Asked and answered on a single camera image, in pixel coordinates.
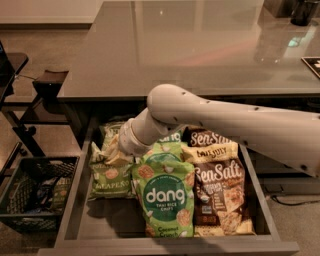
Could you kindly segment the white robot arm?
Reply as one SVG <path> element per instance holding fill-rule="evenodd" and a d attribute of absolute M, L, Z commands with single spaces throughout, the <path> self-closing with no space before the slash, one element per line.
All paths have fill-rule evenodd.
<path fill-rule="evenodd" d="M 150 91 L 147 107 L 122 125 L 107 158 L 142 156 L 184 125 L 206 128 L 296 170 L 320 175 L 317 113 L 211 101 L 171 84 Z"/>

